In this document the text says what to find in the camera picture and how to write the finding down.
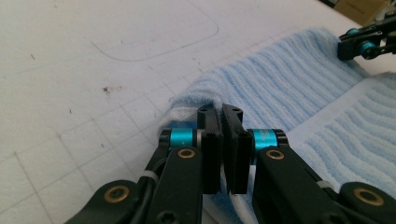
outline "curved line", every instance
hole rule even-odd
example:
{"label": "curved line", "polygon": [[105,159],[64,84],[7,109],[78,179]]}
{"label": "curved line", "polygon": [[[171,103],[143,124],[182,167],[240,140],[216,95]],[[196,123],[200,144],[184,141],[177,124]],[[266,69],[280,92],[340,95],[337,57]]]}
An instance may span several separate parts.
{"label": "curved line", "polygon": [[147,57],[147,58],[142,58],[142,59],[122,59],[122,58],[114,57],[114,56],[112,56],[112,55],[110,55],[110,54],[104,52],[101,48],[99,48],[99,47],[98,47],[95,43],[93,43],[91,40],[89,40],[89,41],[91,42],[91,44],[92,44],[96,49],[99,50],[99,52],[101,52],[102,54],[104,54],[105,56],[107,56],[107,58],[110,58],[110,59],[113,59],[113,60],[116,60],[116,61],[120,61],[120,62],[135,63],[135,62],[143,62],[143,61],[145,61],[145,60],[149,60],[149,59],[152,59],[152,58],[155,58],[155,57],[159,57],[159,56],[162,56],[162,55],[164,55],[164,54],[168,54],[168,53],[171,53],[171,52],[180,50],[180,49],[184,49],[184,48],[186,48],[186,47],[188,47],[188,46],[197,44],[197,43],[199,43],[199,42],[201,42],[201,41],[207,40],[208,38],[211,38],[211,37],[217,35],[217,34],[219,33],[219,25],[218,25],[211,17],[209,17],[206,13],[204,13],[200,8],[198,8],[196,5],[194,5],[194,4],[191,3],[190,1],[187,1],[187,2],[190,3],[190,5],[192,5],[193,7],[195,7],[195,8],[196,8],[198,11],[200,11],[202,14],[204,14],[210,21],[212,21],[212,22],[216,25],[216,32],[215,32],[215,33],[213,33],[212,35],[208,35],[208,36],[206,36],[206,37],[204,37],[204,38],[202,38],[202,39],[199,39],[199,40],[196,40],[196,41],[194,41],[194,42],[191,42],[191,43],[189,43],[189,44],[183,45],[183,46],[181,46],[181,47],[179,47],[179,48],[176,48],[176,49],[169,49],[169,50],[167,50],[167,51],[164,51],[164,52],[161,52],[161,53],[158,53],[158,54],[154,54],[154,55],[151,55],[151,56],[149,56],[149,57]]}

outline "brown object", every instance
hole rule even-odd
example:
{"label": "brown object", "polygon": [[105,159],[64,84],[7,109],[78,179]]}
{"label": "brown object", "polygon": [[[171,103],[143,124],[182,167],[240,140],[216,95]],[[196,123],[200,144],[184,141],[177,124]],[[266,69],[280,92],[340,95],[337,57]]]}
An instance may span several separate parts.
{"label": "brown object", "polygon": [[340,0],[334,9],[360,25],[367,25],[389,3],[389,0]]}

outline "white table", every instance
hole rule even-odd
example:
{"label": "white table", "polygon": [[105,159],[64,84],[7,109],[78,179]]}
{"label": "white table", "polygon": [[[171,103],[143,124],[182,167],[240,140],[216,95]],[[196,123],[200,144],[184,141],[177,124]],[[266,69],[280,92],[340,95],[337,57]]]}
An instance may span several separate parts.
{"label": "white table", "polygon": [[[172,96],[315,26],[359,27],[315,0],[2,1],[0,223],[63,223],[105,183],[136,181]],[[374,75],[394,59],[357,61]]]}

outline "blue towel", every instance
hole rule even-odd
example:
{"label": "blue towel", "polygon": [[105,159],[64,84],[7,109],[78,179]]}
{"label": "blue towel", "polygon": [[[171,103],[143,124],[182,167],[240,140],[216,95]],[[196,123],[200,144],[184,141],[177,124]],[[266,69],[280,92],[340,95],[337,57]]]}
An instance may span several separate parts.
{"label": "blue towel", "polygon": [[[282,129],[336,191],[361,181],[396,197],[396,76],[370,77],[355,62],[339,61],[337,42],[325,29],[309,29],[208,72],[173,98],[160,130],[195,122],[202,105],[235,105],[245,128]],[[205,210],[220,223],[257,222],[254,172],[247,195],[223,189],[205,196]]]}

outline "ribbed fabric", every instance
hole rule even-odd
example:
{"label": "ribbed fabric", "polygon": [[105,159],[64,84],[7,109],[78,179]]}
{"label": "ribbed fabric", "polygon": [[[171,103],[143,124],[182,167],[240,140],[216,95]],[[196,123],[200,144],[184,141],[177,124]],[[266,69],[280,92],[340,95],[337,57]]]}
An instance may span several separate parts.
{"label": "ribbed fabric", "polygon": [[[202,105],[235,105],[245,128],[291,133],[291,146],[337,188],[360,180],[396,196],[395,76],[368,77],[356,63],[339,61],[337,42],[327,30],[310,29],[208,72],[173,99],[162,128],[195,121]],[[355,91],[361,97],[349,94],[366,79]],[[248,195],[207,197],[235,223],[254,223],[254,170]]]}

